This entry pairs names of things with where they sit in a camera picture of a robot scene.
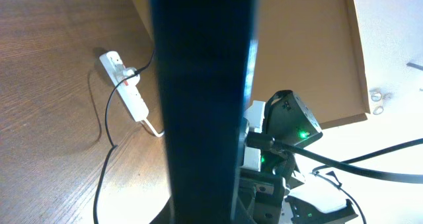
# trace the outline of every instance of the power strip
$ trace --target power strip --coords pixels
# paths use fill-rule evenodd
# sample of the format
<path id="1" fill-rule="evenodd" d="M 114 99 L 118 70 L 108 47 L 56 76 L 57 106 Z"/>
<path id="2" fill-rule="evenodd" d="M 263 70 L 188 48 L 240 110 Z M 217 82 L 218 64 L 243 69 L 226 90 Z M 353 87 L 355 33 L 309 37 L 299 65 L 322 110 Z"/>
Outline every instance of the power strip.
<path id="1" fill-rule="evenodd" d="M 134 74 L 136 70 L 133 67 L 126 68 L 118 52 L 107 52 L 100 56 L 100 61 L 106 69 L 108 76 L 116 86 L 122 79 Z M 118 92 L 126 107 L 130 111 L 132 118 L 136 122 L 141 122 L 147 119 L 148 108 L 141 95 L 138 92 L 136 85 L 140 80 L 137 75 L 127 81 L 124 81 L 119 87 Z"/>

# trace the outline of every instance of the green led light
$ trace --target green led light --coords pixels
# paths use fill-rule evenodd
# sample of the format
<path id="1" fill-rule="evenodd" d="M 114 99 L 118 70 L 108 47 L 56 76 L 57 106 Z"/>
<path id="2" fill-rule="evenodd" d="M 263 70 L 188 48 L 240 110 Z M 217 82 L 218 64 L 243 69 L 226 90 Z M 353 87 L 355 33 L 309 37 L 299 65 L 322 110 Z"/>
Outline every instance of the green led light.
<path id="1" fill-rule="evenodd" d="M 310 133 L 309 132 L 306 132 L 306 131 L 300 131 L 299 133 L 298 133 L 298 136 L 301 138 L 301 139 L 305 139 L 305 138 L 307 138 L 307 136 L 308 135 L 310 135 Z"/>

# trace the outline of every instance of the wooden desk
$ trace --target wooden desk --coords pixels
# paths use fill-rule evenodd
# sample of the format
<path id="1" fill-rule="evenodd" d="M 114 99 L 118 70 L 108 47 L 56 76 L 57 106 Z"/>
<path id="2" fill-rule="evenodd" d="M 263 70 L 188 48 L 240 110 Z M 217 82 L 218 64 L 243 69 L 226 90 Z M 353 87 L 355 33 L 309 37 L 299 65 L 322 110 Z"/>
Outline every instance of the wooden desk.
<path id="1" fill-rule="evenodd" d="M 113 88 L 98 57 L 145 65 L 153 45 L 131 0 L 0 0 L 0 223 L 92 223 L 110 148 Z M 139 90 L 160 130 L 155 65 Z M 136 124 L 119 96 L 100 223 L 148 223 L 169 196 L 163 138 Z"/>

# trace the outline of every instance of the black cable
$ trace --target black cable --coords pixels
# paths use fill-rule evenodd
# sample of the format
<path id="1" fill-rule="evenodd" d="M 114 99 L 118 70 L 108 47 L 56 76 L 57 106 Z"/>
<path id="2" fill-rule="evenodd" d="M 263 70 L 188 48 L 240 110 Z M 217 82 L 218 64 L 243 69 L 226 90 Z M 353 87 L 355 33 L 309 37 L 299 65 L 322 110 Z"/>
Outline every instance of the black cable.
<path id="1" fill-rule="evenodd" d="M 330 179 L 319 175 L 319 173 L 316 173 L 314 175 L 318 176 L 319 178 L 322 178 L 323 180 L 326 180 L 327 182 L 330 182 L 333 186 L 335 186 L 339 190 L 343 191 L 354 202 L 354 204 L 357 206 L 358 211 L 360 212 L 360 215 L 363 219 L 363 224 L 367 224 L 367 221 L 365 220 L 364 213 L 363 213 L 360 205 L 358 205 L 357 201 L 349 193 L 347 193 L 343 188 L 341 188 L 341 185 L 342 185 L 341 183 L 339 185 L 337 185 L 337 184 L 335 184 L 335 182 L 331 181 Z"/>
<path id="2" fill-rule="evenodd" d="M 387 180 L 387 181 L 394 181 L 394 182 L 404 182 L 404 183 L 410 183 L 410 184 L 423 184 L 423 175 L 418 174 L 397 174 L 397 173 L 391 173 L 391 172 L 383 172 L 383 171 L 377 171 L 377 170 L 369 170 L 366 168 L 360 168 L 355 167 L 353 165 L 349 165 L 346 163 L 342 163 L 339 161 L 334 161 L 332 159 L 323 157 L 321 155 L 315 154 L 313 152 L 304 150 L 299 147 L 295 147 L 292 145 L 287 145 L 284 143 L 281 143 L 279 141 L 275 141 L 274 143 L 275 147 L 278 148 L 278 150 L 283 149 L 286 151 L 290 151 L 292 153 L 297 153 L 299 155 L 303 155 L 307 158 L 313 159 L 315 161 L 318 161 L 320 163 L 323 163 L 325 165 L 328 165 L 330 167 L 334 167 L 346 172 L 350 172 L 352 174 L 357 174 L 360 176 L 368 177 L 368 178 L 375 178 L 379 180 Z"/>
<path id="3" fill-rule="evenodd" d="M 103 183 L 103 179 L 104 179 L 104 174 L 106 173 L 106 167 L 107 167 L 107 162 L 110 158 L 110 155 L 112 154 L 112 151 L 117 147 L 117 145 L 113 145 L 112 148 L 110 148 L 110 150 L 107 153 L 106 156 L 106 160 L 104 161 L 103 164 L 103 169 L 101 170 L 101 174 L 100 174 L 100 180 L 98 181 L 98 185 L 97 185 L 97 190 L 95 192 L 95 197 L 94 197 L 94 209 L 93 209 L 93 216 L 94 216 L 94 223 L 98 224 L 98 217 L 97 217 L 97 203 L 98 203 L 98 197 L 100 196 L 100 191 L 101 191 L 101 185 Z"/>
<path id="4" fill-rule="evenodd" d="M 108 140 L 109 140 L 109 142 L 110 142 L 110 145 L 113 147 L 114 146 L 114 144 L 113 144 L 113 141 L 112 141 L 112 137 L 110 136 L 110 132 L 108 131 L 108 109 L 110 108 L 110 102 L 112 101 L 112 98 L 113 98 L 113 95 L 114 95 L 114 92 L 116 92 L 116 90 L 118 89 L 118 87 L 123 83 L 123 82 L 125 82 L 125 81 L 127 81 L 128 79 L 131 79 L 131 78 L 133 78 L 133 77 L 135 77 L 135 76 L 137 76 L 137 75 L 139 75 L 139 73 L 137 73 L 137 71 L 133 74 L 133 75 L 131 75 L 131 76 L 129 76 L 129 77 L 126 77 L 125 79 L 122 79 L 122 81 L 120 81 L 114 88 L 113 88 L 113 91 L 112 91 L 112 93 L 110 94 L 110 96 L 108 97 L 108 100 L 107 100 L 107 105 L 106 105 L 106 112 L 104 113 L 104 126 L 106 127 L 106 133 L 107 133 L 107 137 L 108 137 Z"/>
<path id="5" fill-rule="evenodd" d="M 137 69 L 135 71 L 136 75 L 139 75 L 144 69 L 147 69 L 150 66 L 151 62 L 153 61 L 153 56 L 154 56 L 155 52 L 156 52 L 156 50 L 153 50 L 153 53 L 151 53 L 151 57 L 150 57 L 150 60 L 148 61 L 147 65 L 144 65 L 144 67 L 142 67 L 141 69 Z"/>
<path id="6" fill-rule="evenodd" d="M 370 158 L 374 158 L 374 157 L 377 157 L 377 156 L 380 156 L 380 155 L 388 154 L 390 152 L 398 151 L 398 150 L 401 150 L 401 149 L 404 149 L 404 148 L 407 148 L 407 147 L 412 147 L 412 146 L 415 146 L 415 145 L 421 145 L 422 143 L 423 143 L 423 138 L 422 139 L 416 139 L 414 141 L 408 141 L 408 142 L 405 142 L 405 143 L 402 143 L 402 144 L 394 145 L 394 146 L 391 146 L 391 147 L 388 147 L 388 148 L 385 148 L 385 149 L 382 149 L 382 150 L 379 150 L 379 151 L 369 153 L 367 155 L 362 155 L 360 157 L 356 157 L 356 158 L 353 158 L 353 159 L 343 161 L 343 163 L 351 164 L 351 163 L 355 163 L 355 162 L 359 162 L 359 161 L 364 161 L 366 159 L 370 159 Z M 322 166 L 316 167 L 316 168 L 313 169 L 312 172 L 316 172 L 316 171 L 321 170 L 323 168 L 329 168 L 329 166 L 322 165 Z"/>
<path id="7" fill-rule="evenodd" d="M 151 54 L 150 60 L 148 61 L 147 65 L 145 65 L 144 67 L 142 67 L 141 69 L 138 69 L 134 72 L 133 75 L 126 77 L 125 79 L 122 79 L 122 81 L 120 81 L 114 88 L 112 93 L 110 93 L 110 96 L 108 97 L 107 100 L 107 105 L 106 105 L 106 112 L 104 113 L 104 126 L 106 127 L 106 133 L 107 133 L 107 138 L 110 142 L 110 145 L 112 146 L 112 148 L 110 148 L 110 150 L 107 153 L 106 159 L 104 160 L 104 164 L 103 164 L 103 168 L 101 170 L 101 174 L 100 174 L 100 179 L 98 180 L 98 185 L 97 185 L 97 190 L 95 192 L 95 196 L 94 196 L 94 206 L 93 206 L 93 218 L 94 218 L 94 224 L 98 224 L 98 216 L 97 216 L 97 204 L 98 204 L 98 197 L 100 196 L 100 191 L 101 191 L 101 186 L 103 183 L 103 179 L 104 179 L 104 174 L 106 173 L 106 167 L 107 167 L 107 163 L 108 160 L 110 158 L 110 155 L 112 154 L 113 150 L 115 148 L 117 148 L 118 145 L 113 144 L 112 141 L 112 137 L 110 136 L 110 132 L 108 130 L 108 110 L 110 108 L 110 102 L 112 101 L 112 97 L 114 95 L 114 93 L 116 92 L 116 90 L 118 89 L 118 87 L 124 82 L 127 81 L 128 79 L 131 79 L 137 75 L 139 75 L 143 70 L 147 69 L 151 62 L 153 61 L 153 56 L 154 56 L 154 50 L 153 53 Z"/>

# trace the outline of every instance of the black pole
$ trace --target black pole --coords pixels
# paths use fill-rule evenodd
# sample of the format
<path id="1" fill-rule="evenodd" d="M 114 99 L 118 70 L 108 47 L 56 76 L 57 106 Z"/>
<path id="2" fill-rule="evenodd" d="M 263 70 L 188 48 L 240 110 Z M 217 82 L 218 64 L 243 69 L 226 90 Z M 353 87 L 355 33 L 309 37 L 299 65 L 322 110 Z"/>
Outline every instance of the black pole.
<path id="1" fill-rule="evenodd" d="M 232 220 L 255 1 L 151 0 L 175 223 Z"/>

